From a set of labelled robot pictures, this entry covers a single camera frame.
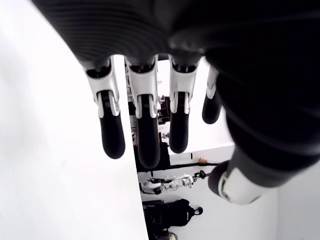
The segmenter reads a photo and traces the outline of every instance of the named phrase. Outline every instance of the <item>white bracket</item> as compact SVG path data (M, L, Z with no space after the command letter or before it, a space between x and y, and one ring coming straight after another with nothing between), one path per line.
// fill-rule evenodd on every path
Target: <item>white bracket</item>
M88 78L91 92L93 94L94 102L98 105L99 118L104 117L104 108L101 97L101 91L109 91L109 100L112 115L116 117L120 113L120 96L117 85L117 78L115 74L114 56L110 57L110 67L111 69L109 74L101 78L93 78L86 73L86 77Z
M131 66L127 59L125 61L127 65ZM135 106L135 116L137 119L142 118L141 95L149 95L150 117L154 119L158 114L157 57L155 57L154 61L152 69L145 73L134 72L128 67L132 98Z
M231 171L228 178L224 172L218 182L220 197L239 205L252 203L270 189L272 188L253 183L237 167Z
M170 110L173 114L178 110L178 92L185 93L184 99L184 113L190 112L190 101L193 97L196 74L198 65L195 70L188 73L178 72L173 67L172 57L170 61Z
M219 75L218 70L216 70L213 66L210 66L209 76L207 80L207 87L206 87L206 95L209 99L213 99L216 89L217 89L217 77Z

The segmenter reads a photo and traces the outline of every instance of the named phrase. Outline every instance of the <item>robotic hand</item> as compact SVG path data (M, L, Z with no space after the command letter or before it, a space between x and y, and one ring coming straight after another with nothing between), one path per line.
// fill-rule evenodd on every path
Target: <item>robotic hand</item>
M139 183L140 191L144 194L161 194L163 191L176 191L178 188L192 188L195 179L188 174L181 176L166 176L165 178L151 178L147 182Z
M99 106L103 148L125 150L113 55L129 65L139 158L160 159L157 54L170 55L171 149L188 144L198 62L212 65L202 118L221 105L235 142L210 189L248 204L320 157L320 3L306 0L33 0L82 64Z

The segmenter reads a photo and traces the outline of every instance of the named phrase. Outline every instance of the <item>equipment on shelf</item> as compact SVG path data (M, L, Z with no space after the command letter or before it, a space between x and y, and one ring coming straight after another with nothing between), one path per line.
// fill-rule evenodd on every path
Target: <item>equipment on shelf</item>
M160 109L158 109L158 124L163 125L170 122L170 98L168 96L161 96L159 103Z
M194 176L183 174L182 176L166 176L164 178L150 178L147 182L139 182L140 191L143 194L159 195L163 191L176 191L181 187L192 188L197 179L205 179L209 174L203 170L196 172Z

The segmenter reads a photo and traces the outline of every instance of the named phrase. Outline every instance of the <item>metal mount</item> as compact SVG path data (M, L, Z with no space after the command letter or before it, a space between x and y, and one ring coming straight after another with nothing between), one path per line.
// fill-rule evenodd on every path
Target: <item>metal mount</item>
M142 118L142 95L149 95L150 117L156 118L158 113L157 58L153 59L151 69L147 72L135 72L131 68L131 63L127 59L125 61L129 65L128 74L136 118Z
M216 89L217 89L217 77L219 75L218 70L216 70L213 66L210 66L209 76L207 80L207 87L206 87L206 95L208 99L213 99Z
M198 64L194 66L194 69L191 72L178 72L174 69L173 58L170 57L170 110L173 114L177 113L179 92L186 93L184 99L184 113L189 114L197 69Z
M120 113L119 106L119 90L117 85L117 78L114 69L114 57L110 57L110 72L103 77L93 78L86 72L86 77L88 78L91 92L93 94L94 102L98 105L98 115L99 118L103 118L104 108L103 100L101 97L101 91L109 91L110 108L113 116L118 116Z

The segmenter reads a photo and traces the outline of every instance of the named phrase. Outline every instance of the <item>black fingertip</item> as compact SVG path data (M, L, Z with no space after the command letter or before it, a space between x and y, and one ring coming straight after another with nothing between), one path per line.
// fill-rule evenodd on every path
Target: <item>black fingertip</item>
M157 118L142 115L137 119L138 156L143 167L155 168L160 161L160 143Z
M222 163L219 163L209 174L209 178L208 178L209 189L218 196L220 196L219 190L218 190L219 180L222 174L227 171L228 165L229 165L229 161L224 161Z
M170 149L180 154L186 150L189 137L189 114L179 110L176 113L171 112L170 116Z
M105 108L100 124L104 152L112 159L120 158L126 149L121 114L113 116L111 110Z
M202 108L202 119L206 124L214 124L220 115L221 101L217 93L214 94L212 99L209 99L205 95L203 108Z

